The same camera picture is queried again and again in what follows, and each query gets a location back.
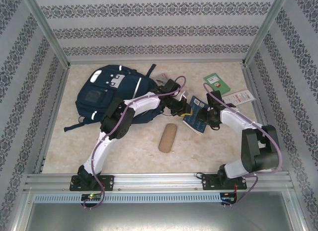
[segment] robotic arm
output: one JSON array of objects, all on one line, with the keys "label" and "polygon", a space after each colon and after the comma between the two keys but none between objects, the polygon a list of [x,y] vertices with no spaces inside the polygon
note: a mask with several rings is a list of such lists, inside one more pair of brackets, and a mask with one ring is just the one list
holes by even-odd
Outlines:
[{"label": "robotic arm", "polygon": [[[101,132],[95,145],[96,151],[94,153],[93,160],[95,174],[98,175],[101,173],[102,166],[112,145],[118,139],[121,139],[124,135],[126,135],[135,116],[147,112],[148,110],[156,109],[160,106],[169,108],[172,116],[184,116],[185,114],[192,114],[192,108],[187,103],[187,100],[184,96],[179,96],[179,99],[176,99],[178,94],[175,97],[171,95],[162,96],[162,94],[172,93],[179,88],[179,84],[169,79],[165,86],[158,86],[154,89],[154,91],[148,92],[141,97],[130,100],[116,98],[112,101],[107,112],[102,118],[100,127]],[[129,106],[129,108],[127,109],[126,113],[123,114],[127,106]],[[122,121],[116,131],[110,136],[106,136],[115,128],[122,116]],[[97,181],[92,175],[92,155],[93,153],[89,156],[88,160],[79,167],[78,170],[80,182],[84,184],[81,186],[86,186],[90,190],[93,190],[97,185]]]},{"label": "robotic arm", "polygon": [[[131,100],[117,98],[112,101],[101,121],[101,132],[95,145],[95,148],[97,147],[93,160],[95,174],[99,175],[101,173],[102,166],[112,145],[126,135],[135,116],[148,110],[156,109],[159,106],[169,108],[173,116],[192,114],[192,109],[184,97],[181,96],[178,100],[171,95],[161,96],[161,94],[176,91],[178,88],[180,88],[180,85],[170,79],[165,86],[157,87],[154,91],[143,95],[142,98],[139,97]],[[219,100],[222,100],[219,91],[213,91],[212,93]],[[218,186],[226,187],[230,183],[232,184],[237,177],[254,171],[277,167],[278,155],[275,147],[260,131],[252,126],[252,124],[247,123],[237,114],[238,110],[234,108],[234,105],[228,104],[229,107],[234,108],[233,112],[225,108],[208,94],[207,99],[209,108],[202,108],[197,114],[197,119],[208,124],[213,130],[218,130],[221,123],[226,124],[242,137],[241,158],[232,163],[220,166],[217,181],[215,181],[218,183]],[[115,128],[120,118],[122,118],[122,121],[115,132],[110,136],[106,136]],[[276,143],[278,143],[276,130],[273,126],[257,125],[265,130]],[[78,178],[82,184],[81,186],[87,187],[88,190],[95,190],[98,184],[92,175],[91,162],[92,154],[88,160],[79,167]]]},{"label": "robotic arm", "polygon": [[[219,91],[213,91],[212,94],[222,101]],[[230,110],[209,94],[207,94],[207,99],[209,108],[202,108],[197,114],[197,119],[210,125],[213,130],[218,130],[221,123],[226,124],[242,137],[240,159],[220,166],[218,178],[221,185],[251,172],[278,166],[279,159],[274,145],[251,123],[242,119],[237,114],[238,109],[233,104],[227,104],[227,106],[232,108]],[[278,144],[277,133],[273,126],[254,124],[266,131]]]}]

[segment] striped wall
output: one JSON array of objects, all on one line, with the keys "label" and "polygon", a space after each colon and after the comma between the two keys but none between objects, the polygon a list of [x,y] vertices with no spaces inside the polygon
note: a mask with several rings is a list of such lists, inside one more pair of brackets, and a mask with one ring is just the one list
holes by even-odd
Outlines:
[{"label": "striped wall", "polygon": [[243,59],[274,0],[37,0],[69,61]]},{"label": "striped wall", "polygon": [[306,222],[318,230],[318,0],[286,0],[249,65]]},{"label": "striped wall", "polygon": [[0,0],[0,231],[33,173],[64,68],[23,0]]}]

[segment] small box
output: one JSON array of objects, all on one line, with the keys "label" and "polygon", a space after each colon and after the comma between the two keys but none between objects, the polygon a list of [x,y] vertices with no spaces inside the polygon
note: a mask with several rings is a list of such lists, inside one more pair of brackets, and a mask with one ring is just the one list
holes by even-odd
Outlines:
[{"label": "small box", "polygon": [[231,89],[228,85],[217,75],[217,73],[204,77],[206,83],[210,84],[214,90],[220,91],[221,94],[229,92]]}]

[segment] metal floor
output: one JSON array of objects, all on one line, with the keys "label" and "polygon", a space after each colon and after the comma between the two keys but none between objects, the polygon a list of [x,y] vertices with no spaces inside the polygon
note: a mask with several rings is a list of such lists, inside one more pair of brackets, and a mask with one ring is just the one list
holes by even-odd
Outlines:
[{"label": "metal floor", "polygon": [[255,192],[224,209],[219,203],[34,204],[28,231],[290,231],[281,192]]}]

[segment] beige countertop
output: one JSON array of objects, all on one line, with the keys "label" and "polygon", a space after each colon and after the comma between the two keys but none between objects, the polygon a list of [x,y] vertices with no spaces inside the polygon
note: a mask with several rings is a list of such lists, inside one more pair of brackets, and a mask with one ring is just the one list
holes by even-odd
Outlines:
[{"label": "beige countertop", "polygon": [[[99,135],[100,123],[64,133],[63,128],[78,123],[75,106],[77,94],[94,70],[104,65],[72,65],[61,106],[46,155],[43,173],[77,173],[92,152]],[[123,64],[146,74],[151,64]],[[157,64],[151,77],[161,73],[175,79],[187,78],[185,90],[188,101],[193,95],[206,102],[203,77],[217,73],[231,88],[227,94],[246,89],[238,62],[235,63],[166,63]],[[251,103],[238,109],[255,120]],[[167,123],[178,126],[168,154],[161,153],[158,145]],[[207,126],[200,136],[189,129],[181,117],[159,115],[147,124],[132,125],[129,132],[118,140],[107,157],[103,173],[161,173],[161,172],[216,172],[219,166],[240,157],[240,137],[228,126],[221,124],[219,131]]]}]

